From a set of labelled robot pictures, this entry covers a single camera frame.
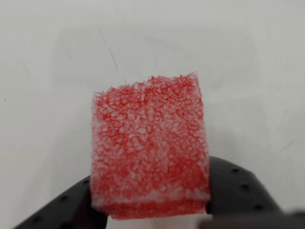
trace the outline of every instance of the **porous texture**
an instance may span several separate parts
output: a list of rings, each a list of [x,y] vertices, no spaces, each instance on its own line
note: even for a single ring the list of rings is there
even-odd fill
[[[209,159],[198,77],[95,93],[92,206],[117,219],[203,213]]]

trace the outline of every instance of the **white surface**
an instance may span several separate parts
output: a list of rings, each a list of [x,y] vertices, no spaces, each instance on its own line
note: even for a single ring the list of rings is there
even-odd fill
[[[211,155],[305,207],[304,21],[303,0],[0,0],[0,228],[89,175],[93,91],[193,70]]]

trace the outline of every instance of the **hole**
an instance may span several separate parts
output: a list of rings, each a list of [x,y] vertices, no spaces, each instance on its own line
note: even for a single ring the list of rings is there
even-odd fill
[[[292,215],[294,217],[298,217],[298,218],[305,218],[305,212],[304,211],[294,212]]]
[[[245,190],[245,191],[249,191],[250,186],[246,183],[241,184],[241,187]]]
[[[37,224],[39,222],[42,221],[42,217],[41,216],[36,216],[33,220],[32,220],[32,223],[33,224]]]
[[[69,196],[63,196],[60,198],[60,202],[65,202],[67,199],[69,199]]]
[[[232,173],[238,173],[239,169],[238,168],[232,168],[231,171],[232,171]]]
[[[71,222],[64,222],[61,224],[61,226],[59,227],[60,229],[73,229],[73,225]]]
[[[264,209],[263,205],[261,204],[255,204],[253,208],[255,211],[262,211]]]

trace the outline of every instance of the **red foam block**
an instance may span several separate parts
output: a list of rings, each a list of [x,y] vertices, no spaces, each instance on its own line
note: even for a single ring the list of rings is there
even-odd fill
[[[92,206],[117,219],[203,213],[210,199],[195,73],[96,93]]]

